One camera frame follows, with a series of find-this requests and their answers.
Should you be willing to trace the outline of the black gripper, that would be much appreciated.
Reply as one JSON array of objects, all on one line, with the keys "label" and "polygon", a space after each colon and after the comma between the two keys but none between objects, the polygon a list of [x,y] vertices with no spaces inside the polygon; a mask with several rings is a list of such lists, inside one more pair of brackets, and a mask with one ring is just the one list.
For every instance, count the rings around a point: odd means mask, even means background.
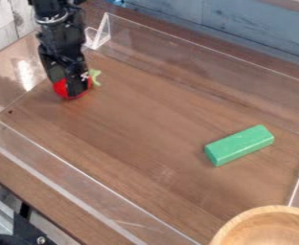
[{"label": "black gripper", "polygon": [[90,72],[82,46],[86,42],[82,18],[39,18],[39,55],[52,83],[63,78],[68,97],[80,97],[90,89]]}]

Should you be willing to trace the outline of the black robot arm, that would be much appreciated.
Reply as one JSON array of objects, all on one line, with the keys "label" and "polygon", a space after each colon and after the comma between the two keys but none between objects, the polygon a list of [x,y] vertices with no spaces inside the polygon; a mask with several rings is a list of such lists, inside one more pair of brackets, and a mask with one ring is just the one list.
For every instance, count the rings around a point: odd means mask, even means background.
[{"label": "black robot arm", "polygon": [[64,99],[80,98],[91,89],[92,80],[82,46],[86,43],[86,0],[28,0],[40,25],[39,55],[55,93]]}]

